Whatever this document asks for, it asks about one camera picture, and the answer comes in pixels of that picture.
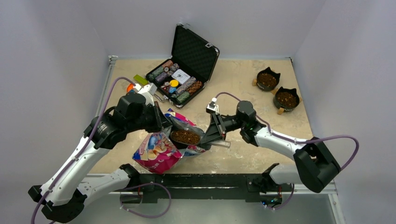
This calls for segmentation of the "clear plastic scoop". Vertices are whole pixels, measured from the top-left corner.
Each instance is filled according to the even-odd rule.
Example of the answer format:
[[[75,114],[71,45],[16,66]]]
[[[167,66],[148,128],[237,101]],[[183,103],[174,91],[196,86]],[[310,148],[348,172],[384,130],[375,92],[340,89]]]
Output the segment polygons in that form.
[[[231,142],[226,141],[226,140],[215,140],[215,141],[210,141],[205,143],[207,145],[211,146],[217,146],[217,147],[225,147],[225,148],[230,148]]]

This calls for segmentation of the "pink blue pet food bag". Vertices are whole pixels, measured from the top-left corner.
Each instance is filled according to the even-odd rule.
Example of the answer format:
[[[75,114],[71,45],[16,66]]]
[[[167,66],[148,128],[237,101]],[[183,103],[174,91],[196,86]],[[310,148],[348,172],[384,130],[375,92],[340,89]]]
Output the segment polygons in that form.
[[[163,174],[184,158],[201,155],[211,145],[200,145],[204,131],[184,115],[169,109],[164,113],[171,126],[150,133],[132,155],[132,159],[151,173]]]

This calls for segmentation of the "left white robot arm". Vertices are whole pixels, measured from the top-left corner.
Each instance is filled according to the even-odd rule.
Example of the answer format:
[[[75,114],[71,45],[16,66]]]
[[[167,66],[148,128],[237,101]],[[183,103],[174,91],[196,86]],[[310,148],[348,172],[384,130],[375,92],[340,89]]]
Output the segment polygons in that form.
[[[172,127],[157,102],[149,95],[128,93],[117,105],[105,108],[85,129],[70,157],[43,185],[28,190],[36,202],[36,210],[51,223],[68,223],[98,198],[115,190],[133,191],[144,186],[140,173],[130,164],[93,182],[83,179],[93,166],[107,155],[129,133],[145,130],[158,133]]]

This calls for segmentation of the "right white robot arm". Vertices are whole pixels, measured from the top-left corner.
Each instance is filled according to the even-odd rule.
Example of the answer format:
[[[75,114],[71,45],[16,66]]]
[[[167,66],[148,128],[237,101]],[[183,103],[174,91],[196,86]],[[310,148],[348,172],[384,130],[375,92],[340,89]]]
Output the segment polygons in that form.
[[[274,163],[263,172],[264,193],[286,183],[303,184],[319,193],[341,172],[334,156],[318,138],[293,139],[271,130],[269,125],[258,121],[249,101],[240,101],[235,115],[221,115],[215,101],[207,105],[206,112],[210,114],[210,124],[199,142],[201,145],[224,140],[228,132],[238,130],[246,143],[273,150],[294,161],[289,165]]]

